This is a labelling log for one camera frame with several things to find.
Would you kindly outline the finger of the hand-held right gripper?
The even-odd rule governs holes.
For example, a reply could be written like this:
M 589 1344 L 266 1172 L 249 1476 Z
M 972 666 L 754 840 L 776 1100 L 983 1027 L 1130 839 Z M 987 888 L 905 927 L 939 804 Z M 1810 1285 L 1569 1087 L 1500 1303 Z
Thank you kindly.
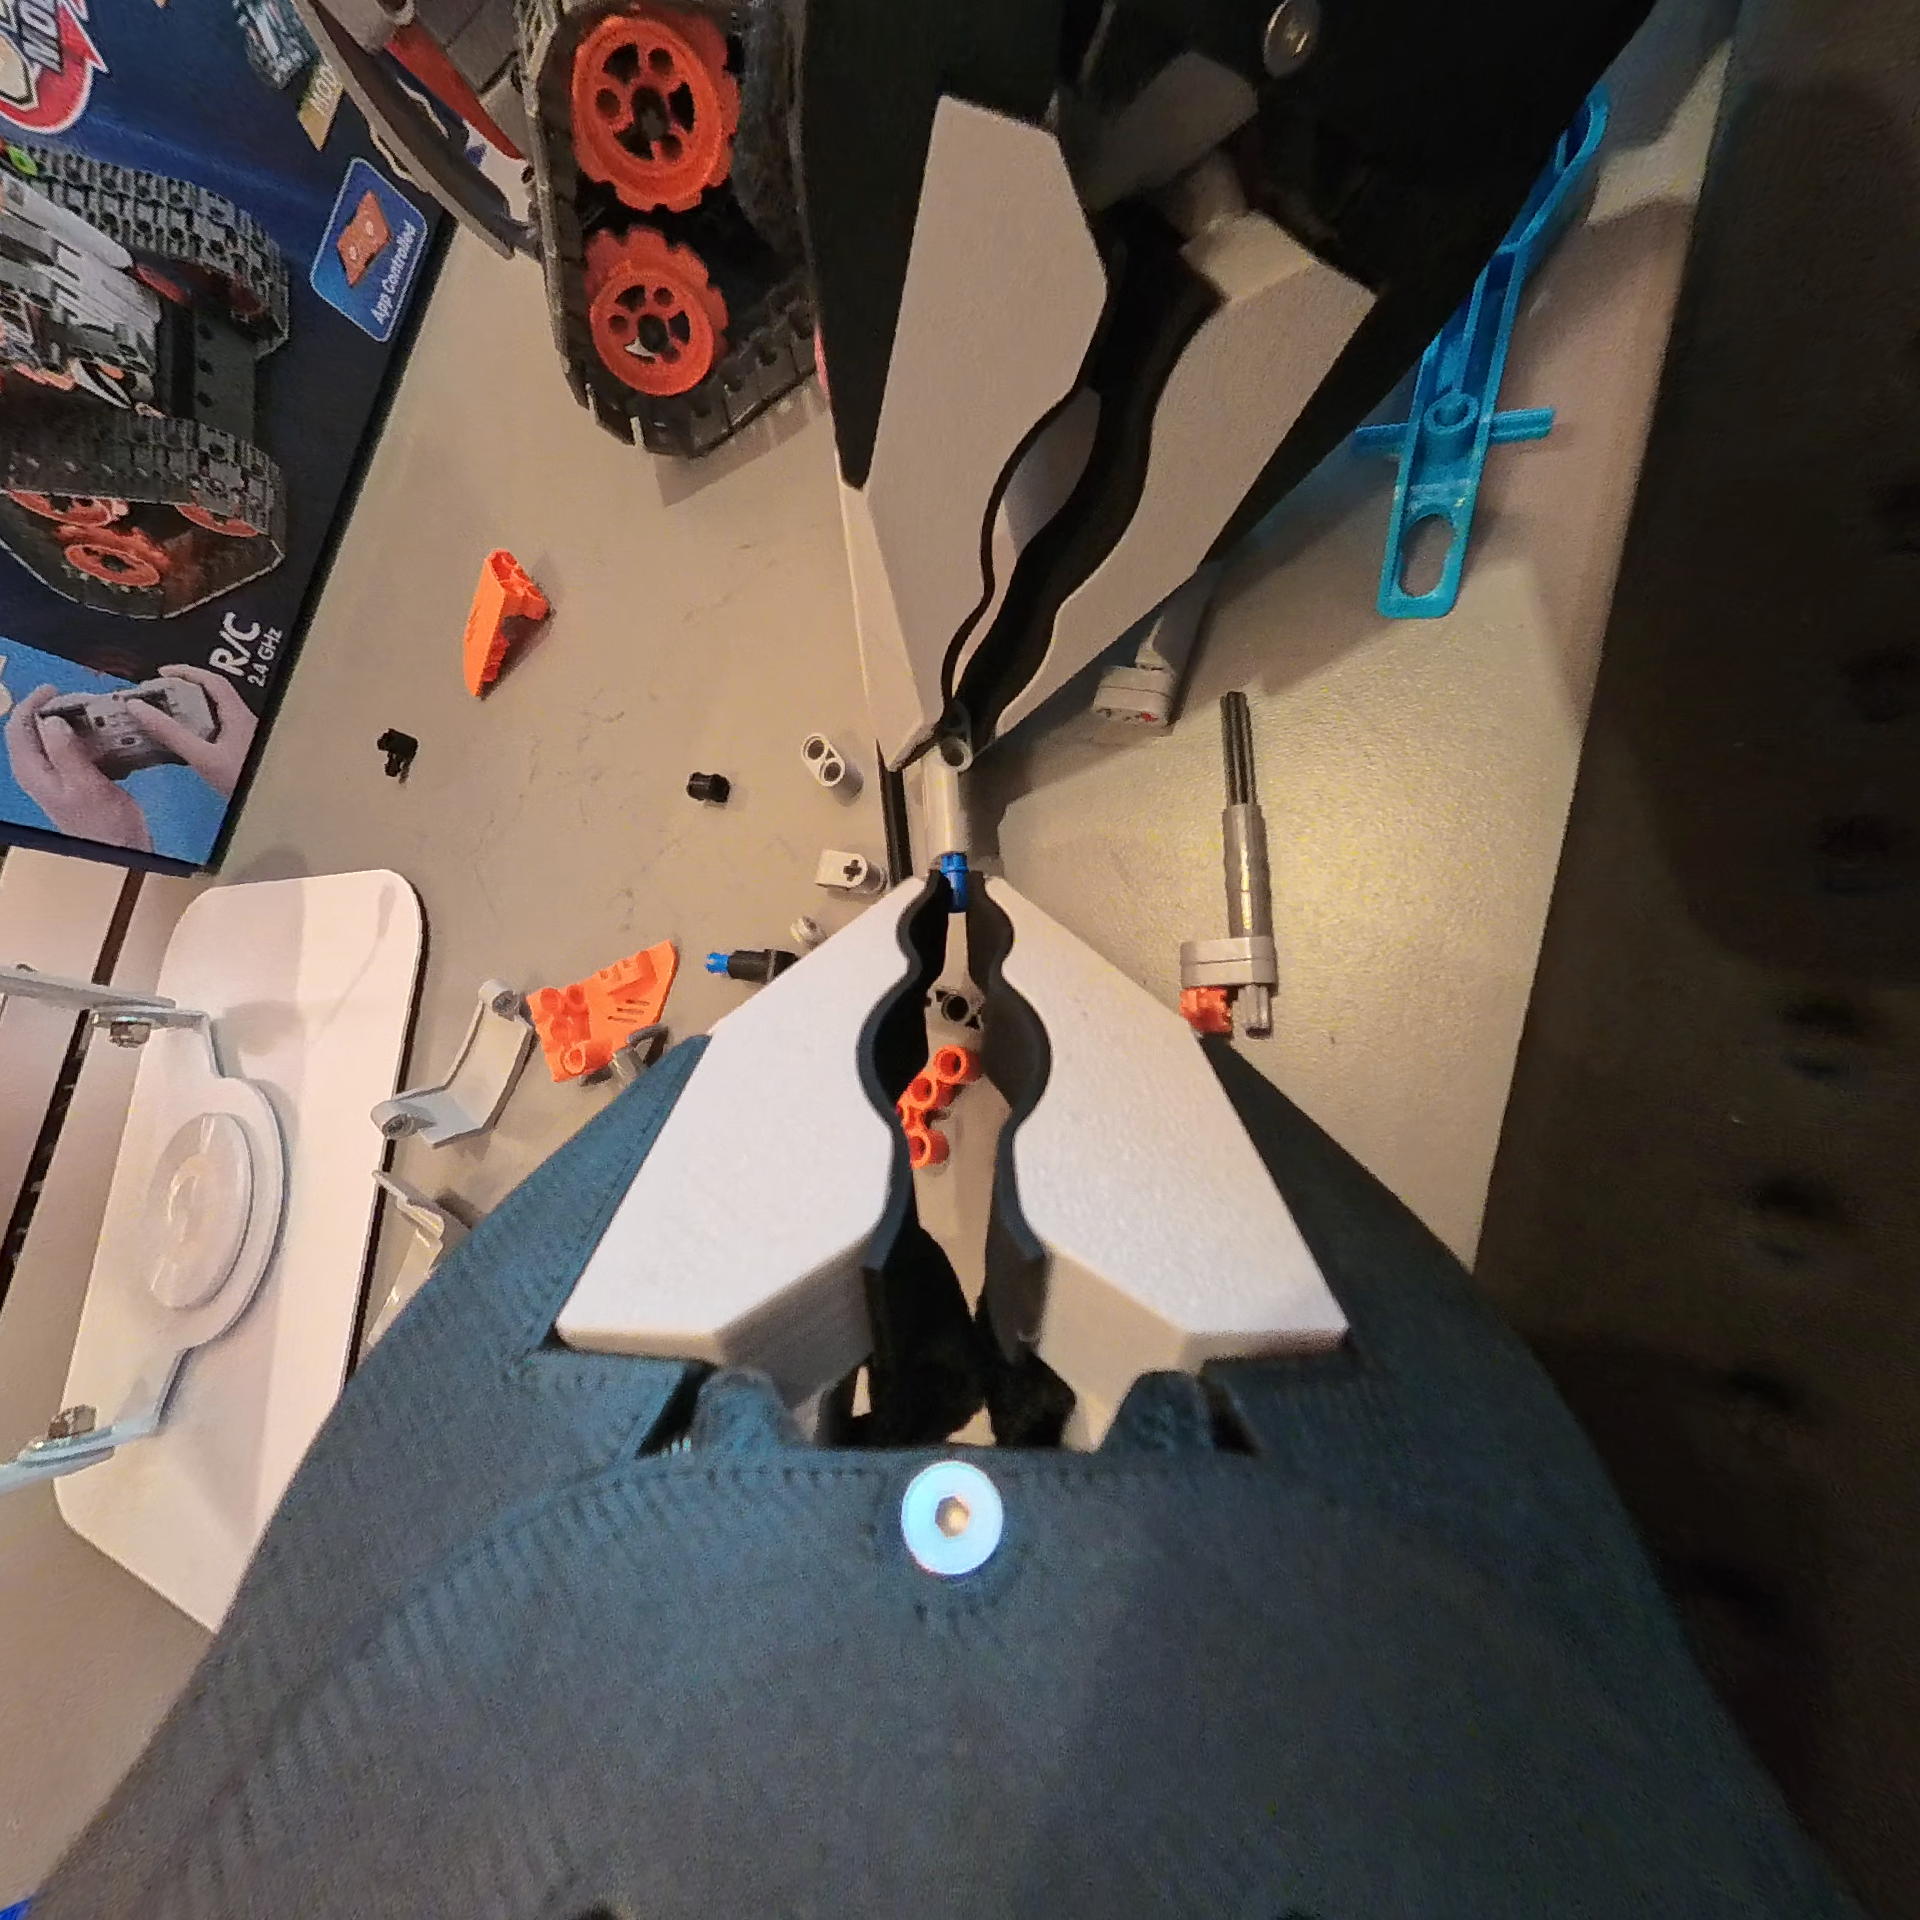
M 1112 240 L 1083 392 L 1034 445 L 1052 515 L 957 672 L 979 748 L 1211 563 L 1377 301 L 1261 212 L 1227 152 L 1116 206 Z
M 941 99 L 864 486 L 841 485 L 877 757 L 905 768 L 1088 467 L 1109 277 L 1045 128 Z

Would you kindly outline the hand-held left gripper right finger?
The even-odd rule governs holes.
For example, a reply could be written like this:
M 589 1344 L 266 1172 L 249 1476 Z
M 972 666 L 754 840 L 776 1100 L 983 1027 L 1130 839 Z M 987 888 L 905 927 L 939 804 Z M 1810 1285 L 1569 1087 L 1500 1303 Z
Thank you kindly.
M 1005 1104 L 997 1432 L 1093 1452 L 1147 1376 L 1335 1351 L 1348 1316 L 1189 1023 L 1004 878 L 977 884 L 968 942 Z

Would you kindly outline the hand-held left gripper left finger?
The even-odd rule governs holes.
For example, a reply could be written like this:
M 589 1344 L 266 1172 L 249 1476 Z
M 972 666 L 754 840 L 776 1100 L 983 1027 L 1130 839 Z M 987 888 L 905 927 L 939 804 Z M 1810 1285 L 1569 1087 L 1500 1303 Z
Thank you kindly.
M 931 1055 L 947 878 L 899 884 L 712 1029 L 556 1332 L 578 1352 L 765 1376 L 786 1405 L 868 1371 L 852 1438 L 941 1445 L 979 1331 L 922 1228 L 899 1096 Z

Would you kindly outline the teal separator tool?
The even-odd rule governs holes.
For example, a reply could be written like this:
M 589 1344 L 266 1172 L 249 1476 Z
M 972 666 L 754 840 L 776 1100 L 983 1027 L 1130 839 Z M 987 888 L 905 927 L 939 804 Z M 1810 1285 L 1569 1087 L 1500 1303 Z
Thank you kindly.
M 1553 406 L 1503 405 L 1504 370 L 1529 284 L 1581 210 L 1609 122 L 1609 91 L 1595 86 L 1472 292 L 1426 347 L 1408 416 L 1352 437 L 1359 453 L 1396 461 L 1377 591 L 1381 618 L 1455 610 L 1491 451 L 1553 432 Z

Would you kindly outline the orange flat panel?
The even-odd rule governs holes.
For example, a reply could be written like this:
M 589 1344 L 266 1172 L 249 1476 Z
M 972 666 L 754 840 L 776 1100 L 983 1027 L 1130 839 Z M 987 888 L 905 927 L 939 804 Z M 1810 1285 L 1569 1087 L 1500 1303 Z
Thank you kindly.
M 679 948 L 664 942 L 587 979 L 528 992 L 527 1013 L 552 1082 L 562 1086 L 610 1068 L 641 1030 L 659 1027 L 679 965 Z

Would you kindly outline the orange five-hole connector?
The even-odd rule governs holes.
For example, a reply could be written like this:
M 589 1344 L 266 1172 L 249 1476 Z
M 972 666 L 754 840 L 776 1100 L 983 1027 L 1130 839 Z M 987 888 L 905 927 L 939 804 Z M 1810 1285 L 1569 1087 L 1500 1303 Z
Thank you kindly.
M 908 1150 L 908 1166 L 914 1172 L 939 1167 L 949 1162 L 952 1143 L 944 1134 L 944 1123 L 956 1100 L 979 1075 L 979 1048 L 949 1042 L 931 1052 L 923 1070 L 901 1092 L 896 1115 Z

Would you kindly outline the grey curved panel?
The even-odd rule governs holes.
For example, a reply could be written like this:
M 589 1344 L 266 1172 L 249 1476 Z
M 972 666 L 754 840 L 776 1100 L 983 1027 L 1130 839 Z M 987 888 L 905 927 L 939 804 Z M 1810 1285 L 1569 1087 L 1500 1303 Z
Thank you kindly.
M 362 1358 L 391 1331 L 394 1322 L 419 1296 L 419 1288 L 432 1278 L 442 1260 L 468 1235 L 468 1226 L 459 1216 L 427 1200 L 419 1189 L 391 1172 L 380 1171 L 375 1186 L 381 1191 L 384 1211 L 403 1226 L 408 1245 L 395 1279 L 363 1332 Z
M 503 979 L 482 981 L 464 1044 L 448 1075 L 377 1101 L 371 1123 L 389 1141 L 419 1138 L 443 1148 L 482 1135 L 514 1092 L 538 1030 L 527 997 Z

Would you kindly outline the grey cylinder axle assembly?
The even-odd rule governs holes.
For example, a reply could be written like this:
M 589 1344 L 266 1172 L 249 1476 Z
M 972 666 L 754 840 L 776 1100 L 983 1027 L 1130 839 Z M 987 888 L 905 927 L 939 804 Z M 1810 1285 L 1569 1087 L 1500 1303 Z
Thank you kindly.
M 1223 896 L 1227 933 L 1181 947 L 1179 1013 L 1202 1037 L 1274 1034 L 1281 950 L 1265 814 L 1257 800 L 1253 714 L 1241 690 L 1218 701 L 1223 765 Z

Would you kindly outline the light grey long block piece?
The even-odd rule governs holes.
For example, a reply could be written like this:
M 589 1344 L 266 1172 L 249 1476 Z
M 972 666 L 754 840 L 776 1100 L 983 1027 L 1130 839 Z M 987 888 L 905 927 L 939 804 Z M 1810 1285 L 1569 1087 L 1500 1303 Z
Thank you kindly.
M 1096 686 L 1096 717 L 1154 731 L 1176 722 L 1218 578 L 1218 564 L 1200 566 L 1128 630 L 1119 663 L 1112 663 Z

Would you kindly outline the tracked toy robot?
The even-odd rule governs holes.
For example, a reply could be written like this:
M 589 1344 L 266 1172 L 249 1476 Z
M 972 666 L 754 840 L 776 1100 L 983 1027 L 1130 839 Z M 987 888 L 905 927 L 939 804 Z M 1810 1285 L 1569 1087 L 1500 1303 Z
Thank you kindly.
M 605 432 L 697 461 L 813 374 L 802 4 L 296 11 L 410 175 L 543 268 L 568 383 Z

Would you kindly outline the white stand base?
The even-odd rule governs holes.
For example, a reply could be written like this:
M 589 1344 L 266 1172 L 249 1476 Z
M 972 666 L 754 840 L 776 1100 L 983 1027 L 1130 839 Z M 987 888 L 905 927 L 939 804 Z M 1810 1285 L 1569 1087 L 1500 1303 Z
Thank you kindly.
M 155 995 L 204 1015 L 131 1052 L 129 1120 L 63 1403 L 131 1428 L 137 1390 L 183 1355 L 155 1428 L 55 1484 L 63 1520 L 204 1628 L 242 1573 L 347 1373 L 369 1288 L 384 1143 L 424 948 L 391 871 L 215 887 L 180 916 Z M 155 1291 L 178 1243 L 171 1141 L 225 1114 L 251 1154 L 251 1208 L 189 1200 L 235 1261 L 202 1300 Z

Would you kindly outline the black dimpled mat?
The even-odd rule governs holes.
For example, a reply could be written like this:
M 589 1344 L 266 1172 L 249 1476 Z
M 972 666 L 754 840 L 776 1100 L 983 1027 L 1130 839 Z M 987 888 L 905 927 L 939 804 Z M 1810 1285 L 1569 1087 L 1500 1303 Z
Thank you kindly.
M 1919 1890 L 1919 4 L 1741 4 L 1479 1279 L 1874 1915 Z

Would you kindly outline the orange wedge brick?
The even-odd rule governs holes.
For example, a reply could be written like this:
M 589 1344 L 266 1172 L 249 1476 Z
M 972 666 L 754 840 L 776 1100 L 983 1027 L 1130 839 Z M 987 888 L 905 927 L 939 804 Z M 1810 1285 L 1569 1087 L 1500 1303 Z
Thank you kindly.
M 552 605 L 512 551 L 490 551 L 477 572 L 464 623 L 461 672 L 473 700 L 488 696 L 511 650 L 547 623 Z

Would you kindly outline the robot kit box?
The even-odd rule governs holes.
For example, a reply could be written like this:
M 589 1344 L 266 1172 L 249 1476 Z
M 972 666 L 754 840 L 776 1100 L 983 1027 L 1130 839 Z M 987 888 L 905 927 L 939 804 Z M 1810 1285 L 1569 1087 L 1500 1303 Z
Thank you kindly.
M 307 4 L 3 4 L 4 848 L 220 861 L 448 215 Z

